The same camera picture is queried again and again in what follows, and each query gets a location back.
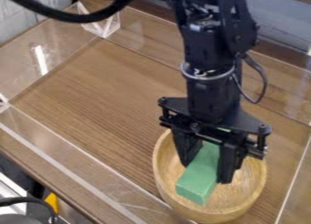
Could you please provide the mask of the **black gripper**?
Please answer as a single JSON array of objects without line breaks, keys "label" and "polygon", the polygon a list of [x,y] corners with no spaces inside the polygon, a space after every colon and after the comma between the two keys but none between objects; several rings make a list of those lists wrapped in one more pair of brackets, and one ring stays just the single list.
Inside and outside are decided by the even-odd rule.
[{"label": "black gripper", "polygon": [[186,97],[162,97],[161,125],[173,132],[185,167],[203,147],[201,136],[220,137],[218,182],[230,184],[246,157],[265,158],[272,126],[244,109],[241,76],[190,77]]}]

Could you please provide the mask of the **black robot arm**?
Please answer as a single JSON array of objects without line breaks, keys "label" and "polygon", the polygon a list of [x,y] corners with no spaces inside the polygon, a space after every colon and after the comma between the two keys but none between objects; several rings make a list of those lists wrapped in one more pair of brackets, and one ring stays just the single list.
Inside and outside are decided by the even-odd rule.
[{"label": "black robot arm", "polygon": [[248,0],[167,0],[183,37],[182,74],[186,97],[162,97],[161,124],[170,128],[183,165],[190,165],[206,141],[221,147],[217,181],[229,184],[248,156],[265,158],[272,126],[250,114],[242,99],[257,104],[242,87],[242,66],[261,76],[250,57],[260,26]]}]

